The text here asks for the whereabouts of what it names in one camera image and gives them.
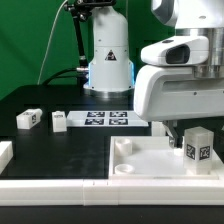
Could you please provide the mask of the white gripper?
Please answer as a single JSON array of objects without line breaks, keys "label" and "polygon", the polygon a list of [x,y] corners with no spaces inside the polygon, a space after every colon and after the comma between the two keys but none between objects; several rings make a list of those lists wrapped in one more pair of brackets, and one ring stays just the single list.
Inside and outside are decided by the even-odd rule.
[{"label": "white gripper", "polygon": [[144,121],[165,121],[171,148],[181,148],[182,119],[224,116],[224,78],[196,79],[191,67],[146,65],[138,72],[134,111]]}]

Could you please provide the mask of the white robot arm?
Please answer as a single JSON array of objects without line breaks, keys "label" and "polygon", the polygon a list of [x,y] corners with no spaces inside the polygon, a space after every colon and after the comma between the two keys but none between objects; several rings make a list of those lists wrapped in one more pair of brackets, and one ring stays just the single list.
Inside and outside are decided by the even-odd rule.
[{"label": "white robot arm", "polygon": [[84,88],[133,92],[146,121],[224,116],[224,0],[134,0],[128,18],[93,10],[94,56]]}]

